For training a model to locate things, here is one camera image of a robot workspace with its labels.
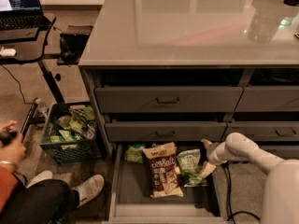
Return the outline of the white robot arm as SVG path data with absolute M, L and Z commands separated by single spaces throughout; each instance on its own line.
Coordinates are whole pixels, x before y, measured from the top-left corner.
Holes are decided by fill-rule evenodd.
M 217 165 L 246 158 L 267 174 L 260 224 L 299 224 L 299 160 L 285 160 L 261 148 L 242 133 L 230 133 L 224 142 L 202 139 L 206 149 L 201 177 Z

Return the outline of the person's hand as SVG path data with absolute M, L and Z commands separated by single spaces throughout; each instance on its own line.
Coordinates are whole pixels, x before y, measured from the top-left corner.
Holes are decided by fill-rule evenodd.
M 0 125 L 1 132 L 16 133 L 16 137 L 9 144 L 0 148 L 0 162 L 13 167 L 17 167 L 22 163 L 26 152 L 26 147 L 22 143 L 22 134 L 14 128 L 16 124 L 15 120 L 10 120 Z

